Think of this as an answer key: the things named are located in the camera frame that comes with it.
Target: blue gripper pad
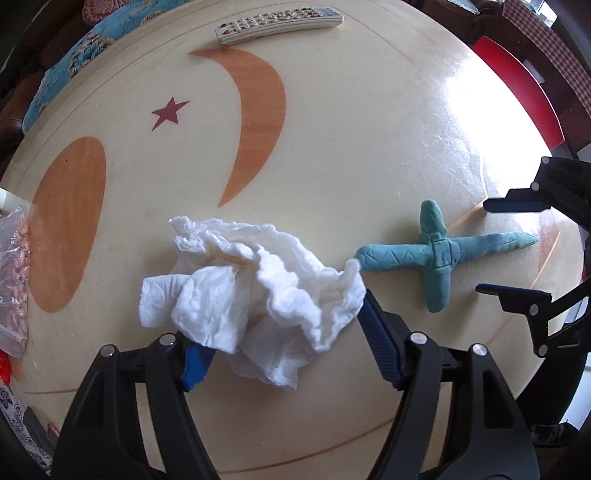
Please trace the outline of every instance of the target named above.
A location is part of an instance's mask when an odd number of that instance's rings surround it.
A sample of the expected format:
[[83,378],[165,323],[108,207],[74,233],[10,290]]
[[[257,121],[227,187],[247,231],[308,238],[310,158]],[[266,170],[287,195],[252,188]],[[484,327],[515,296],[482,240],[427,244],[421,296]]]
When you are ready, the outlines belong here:
[[400,351],[388,334],[378,308],[366,295],[357,319],[383,379],[390,382],[394,388],[398,388],[404,380],[400,367]]
[[209,365],[212,364],[216,350],[207,346],[192,343],[185,355],[185,369],[181,381],[187,390],[205,380]]

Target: orange oval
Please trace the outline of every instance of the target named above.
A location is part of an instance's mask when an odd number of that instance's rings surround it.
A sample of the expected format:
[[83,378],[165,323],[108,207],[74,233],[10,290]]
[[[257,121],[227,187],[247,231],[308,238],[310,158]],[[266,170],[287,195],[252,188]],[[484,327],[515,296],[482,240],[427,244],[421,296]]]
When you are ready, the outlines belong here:
[[83,137],[51,163],[29,214],[29,287],[47,313],[64,308],[76,292],[99,225],[106,180],[105,149]]

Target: red chair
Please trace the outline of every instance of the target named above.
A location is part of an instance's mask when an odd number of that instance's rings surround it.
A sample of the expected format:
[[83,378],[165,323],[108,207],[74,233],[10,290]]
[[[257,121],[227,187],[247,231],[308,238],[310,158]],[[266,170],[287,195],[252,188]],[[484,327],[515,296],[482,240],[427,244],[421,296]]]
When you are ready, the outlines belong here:
[[548,97],[525,66],[488,37],[481,37],[472,50],[503,80],[517,97],[548,148],[564,142],[562,128]]

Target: red star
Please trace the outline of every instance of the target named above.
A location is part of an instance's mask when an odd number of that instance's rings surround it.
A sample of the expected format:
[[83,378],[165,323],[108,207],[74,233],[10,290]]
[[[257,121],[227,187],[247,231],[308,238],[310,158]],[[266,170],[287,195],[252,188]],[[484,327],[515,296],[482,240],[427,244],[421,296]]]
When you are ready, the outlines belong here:
[[156,124],[154,125],[152,131],[154,131],[156,127],[160,126],[165,120],[169,120],[178,125],[177,112],[189,102],[190,100],[181,103],[174,103],[174,97],[172,97],[164,108],[161,108],[160,110],[154,110],[152,113],[154,115],[158,115],[160,118],[156,120]]

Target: remote control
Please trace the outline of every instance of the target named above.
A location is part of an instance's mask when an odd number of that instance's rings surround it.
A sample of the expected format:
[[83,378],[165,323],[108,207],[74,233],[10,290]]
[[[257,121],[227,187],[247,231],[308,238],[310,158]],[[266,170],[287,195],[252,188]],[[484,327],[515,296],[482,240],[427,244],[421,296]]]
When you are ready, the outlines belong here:
[[232,45],[275,33],[307,30],[309,28],[337,27],[343,16],[331,7],[305,7],[283,12],[267,12],[240,18],[216,27],[221,45]]

